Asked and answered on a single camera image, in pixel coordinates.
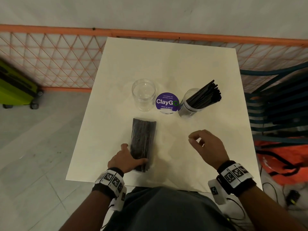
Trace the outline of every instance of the forearm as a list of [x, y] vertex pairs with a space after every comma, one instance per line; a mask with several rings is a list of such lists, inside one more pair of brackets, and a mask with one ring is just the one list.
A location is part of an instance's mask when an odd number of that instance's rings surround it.
[[257, 230], [306, 230], [257, 186], [244, 191], [239, 200]]
[[59, 231], [99, 231], [110, 202], [108, 196], [92, 191]]

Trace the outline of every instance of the right hand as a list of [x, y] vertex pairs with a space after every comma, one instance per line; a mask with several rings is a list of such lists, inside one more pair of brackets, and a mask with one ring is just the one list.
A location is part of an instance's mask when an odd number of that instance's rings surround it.
[[188, 136], [188, 141], [201, 155], [202, 159], [216, 170], [229, 160], [222, 141], [207, 130], [195, 131]]

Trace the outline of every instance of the bundle of black straws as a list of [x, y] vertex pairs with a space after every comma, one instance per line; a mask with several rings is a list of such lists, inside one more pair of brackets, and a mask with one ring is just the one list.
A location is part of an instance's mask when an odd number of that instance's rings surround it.
[[189, 97], [186, 102], [194, 109], [203, 109], [206, 106], [214, 104], [221, 100], [221, 93], [217, 84], [214, 84], [214, 80], [201, 88], [194, 95]]

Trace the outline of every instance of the orange fabric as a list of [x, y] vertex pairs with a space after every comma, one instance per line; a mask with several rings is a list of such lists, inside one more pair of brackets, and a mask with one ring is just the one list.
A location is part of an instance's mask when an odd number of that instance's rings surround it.
[[[273, 142], [267, 141], [255, 141], [256, 146], [268, 145]], [[282, 158], [286, 159], [292, 164], [304, 163], [305, 166], [308, 165], [308, 145], [298, 145], [298, 146], [289, 146], [289, 147], [278, 147], [278, 148], [269, 148], [264, 149], [265, 151], [271, 151]], [[277, 173], [288, 173], [294, 172], [294, 169], [284, 169], [284, 163], [279, 161], [273, 156], [257, 154], [260, 163], [263, 169], [267, 173], [273, 171]], [[275, 175], [272, 178], [280, 185], [286, 184], [296, 184], [300, 182], [308, 181], [308, 167], [301, 167], [297, 174], [291, 176]]]

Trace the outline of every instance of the clear plastic jar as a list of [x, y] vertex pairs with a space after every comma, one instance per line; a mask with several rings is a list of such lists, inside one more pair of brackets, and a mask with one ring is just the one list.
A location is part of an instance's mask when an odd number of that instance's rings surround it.
[[132, 86], [132, 94], [136, 107], [141, 111], [149, 111], [155, 105], [156, 89], [152, 81], [138, 79]]
[[182, 101], [179, 105], [179, 110], [177, 111], [180, 117], [182, 117], [182, 116], [190, 117], [190, 116], [194, 115], [196, 112], [203, 110], [203, 109], [194, 109], [194, 108], [190, 107], [186, 102], [189, 97], [194, 95], [199, 90], [200, 90], [199, 88], [192, 88], [192, 89], [189, 89], [185, 93], [185, 95], [184, 95], [184, 97], [183, 97], [183, 99], [182, 99]]

